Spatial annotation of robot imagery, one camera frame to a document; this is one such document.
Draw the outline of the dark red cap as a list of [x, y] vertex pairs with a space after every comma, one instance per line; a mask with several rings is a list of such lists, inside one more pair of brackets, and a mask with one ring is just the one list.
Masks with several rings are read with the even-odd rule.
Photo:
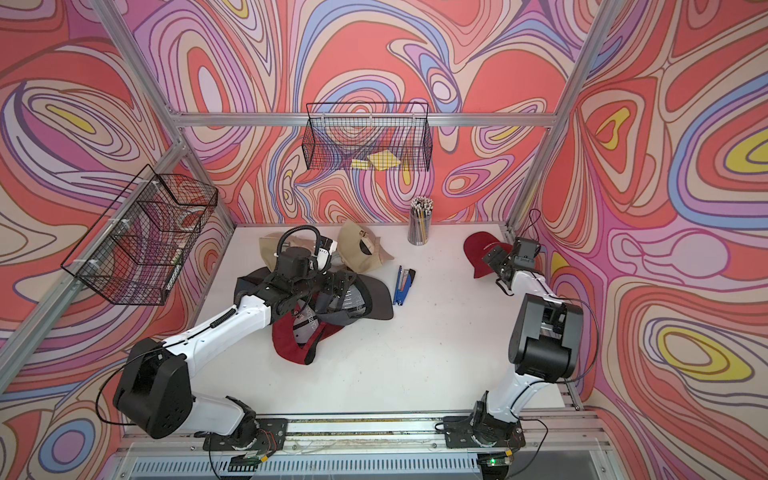
[[337, 334], [342, 326], [322, 321], [309, 307], [289, 311], [272, 325], [272, 345], [282, 359], [298, 365], [314, 362], [318, 345]]
[[469, 235], [463, 243], [465, 257], [473, 268], [473, 278], [479, 279], [493, 272], [483, 258], [495, 247], [500, 246], [506, 253], [513, 249], [512, 245], [500, 241], [489, 232], [481, 231]]

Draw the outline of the dark grey cap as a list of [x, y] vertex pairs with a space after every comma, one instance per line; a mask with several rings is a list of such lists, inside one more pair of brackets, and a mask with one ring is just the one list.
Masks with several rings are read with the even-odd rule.
[[261, 267], [251, 273], [238, 277], [235, 284], [233, 303], [240, 306], [245, 296], [254, 296], [260, 290], [260, 285], [264, 283], [272, 272], [268, 267]]
[[322, 321], [346, 327], [361, 319], [390, 321], [394, 318], [394, 307], [386, 284], [376, 278], [357, 274], [341, 311], [316, 314]]

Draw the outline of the dark red cap front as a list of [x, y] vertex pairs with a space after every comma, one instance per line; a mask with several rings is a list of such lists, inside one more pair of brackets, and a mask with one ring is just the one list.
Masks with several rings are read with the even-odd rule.
[[289, 311], [272, 325], [272, 345], [282, 359], [298, 365], [314, 362], [318, 345], [337, 334], [342, 326], [322, 321], [309, 307]]

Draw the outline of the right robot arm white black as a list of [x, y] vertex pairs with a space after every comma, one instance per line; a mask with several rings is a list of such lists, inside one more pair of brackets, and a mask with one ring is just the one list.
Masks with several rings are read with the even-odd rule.
[[463, 251], [476, 279], [496, 275], [502, 292], [520, 301], [508, 346], [510, 368], [475, 403], [467, 432], [481, 447], [522, 444], [520, 414], [547, 385], [570, 377], [580, 351], [583, 310], [556, 296], [536, 270], [540, 244], [519, 238], [504, 243], [488, 232], [466, 238]]

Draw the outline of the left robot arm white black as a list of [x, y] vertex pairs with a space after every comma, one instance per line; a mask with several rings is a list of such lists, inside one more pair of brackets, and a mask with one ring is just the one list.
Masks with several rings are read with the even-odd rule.
[[344, 297], [355, 280], [349, 271], [321, 269], [305, 248], [288, 248], [261, 282], [239, 287], [223, 312], [163, 341], [139, 341], [120, 374], [114, 407], [153, 439], [194, 432], [249, 448], [261, 431], [255, 411], [231, 396], [194, 393], [192, 378], [245, 336], [308, 311], [313, 300]]

